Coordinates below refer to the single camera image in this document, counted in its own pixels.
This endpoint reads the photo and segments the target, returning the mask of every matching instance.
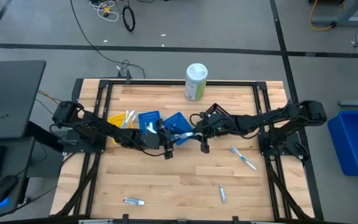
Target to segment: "wooden table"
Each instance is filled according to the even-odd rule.
[[[83,80],[79,102],[88,111],[93,111],[98,83],[98,79]],[[272,109],[283,107],[287,102],[283,83],[267,82],[267,87]],[[193,102],[185,98],[183,85],[114,85],[108,115],[125,110],[137,113],[159,110],[163,119],[178,111],[188,118],[213,103],[230,114],[257,114],[253,91],[244,86],[207,86],[204,98]],[[135,122],[134,127],[138,128],[139,124]],[[265,162],[257,138],[213,138],[209,140],[209,154],[200,151],[198,141],[187,141],[175,148],[170,160],[124,149],[113,145],[111,140],[108,139],[101,156],[92,218],[121,218],[128,213],[130,219],[232,220],[238,216],[240,220],[273,220]],[[231,146],[247,156],[257,171],[230,152]],[[52,214],[58,212],[76,190],[83,156],[77,154],[64,165]],[[288,191],[305,213],[313,217],[302,163],[295,157],[282,156],[282,164]],[[220,184],[226,193],[225,204],[221,202]],[[282,198],[280,192],[276,192],[280,216],[284,217]],[[124,197],[142,199],[145,205],[125,204]]]

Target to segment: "toothpaste tube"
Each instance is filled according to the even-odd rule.
[[[124,198],[123,202],[131,205],[144,205],[144,201],[136,198]]]

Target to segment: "computer mouse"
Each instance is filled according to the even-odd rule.
[[[0,203],[7,198],[13,188],[16,186],[17,177],[13,175],[7,175],[0,180]]]

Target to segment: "concrete floor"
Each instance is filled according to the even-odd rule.
[[[0,10],[5,4],[0,0]],[[193,62],[208,67],[210,79],[281,80],[289,88],[269,0],[155,0],[142,4],[131,0],[136,28],[128,33],[122,21],[106,22],[87,0],[73,0],[78,19],[94,45],[154,47],[154,51],[104,51],[114,60],[128,59],[145,68],[147,78],[184,78]],[[308,26],[311,5],[307,0],[276,0],[288,51],[357,53],[351,41],[358,27],[337,27],[316,32]],[[316,15],[340,14],[336,4],[319,4]],[[0,44],[88,45],[74,20],[69,1],[13,0],[0,21]],[[158,47],[272,50],[276,55],[161,52]],[[45,60],[47,67],[40,89],[56,98],[70,99],[76,78],[115,77],[116,64],[92,50],[0,48],[0,60]],[[358,98],[357,58],[290,57],[293,79],[300,100],[318,100],[332,119],[342,108],[340,99]],[[133,77],[141,71],[131,68]],[[46,106],[55,105],[39,96]],[[31,120],[47,128],[51,115],[39,103]],[[326,124],[307,128],[324,219],[358,223],[358,177],[345,176],[339,166]],[[48,151],[45,161],[58,168],[62,157]],[[57,175],[32,179],[28,195],[37,196],[57,183]],[[32,205],[1,218],[16,220],[46,217],[53,192]]]

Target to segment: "yellow cable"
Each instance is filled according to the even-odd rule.
[[[46,96],[47,98],[50,98],[54,103],[56,103],[57,105],[59,105],[59,102],[57,100],[55,100],[53,97],[51,97],[48,93],[42,91],[42,90],[38,90],[38,92],[43,95]]]
[[[317,2],[318,2],[318,0],[314,1],[313,7],[311,8],[311,11],[310,11],[310,15],[309,15],[309,25],[310,25],[310,27],[315,31],[326,31],[326,30],[329,30],[329,29],[333,28],[332,26],[321,28],[321,29],[313,27],[313,24],[311,23],[311,16],[313,15],[313,11],[314,11],[314,8],[316,7]]]

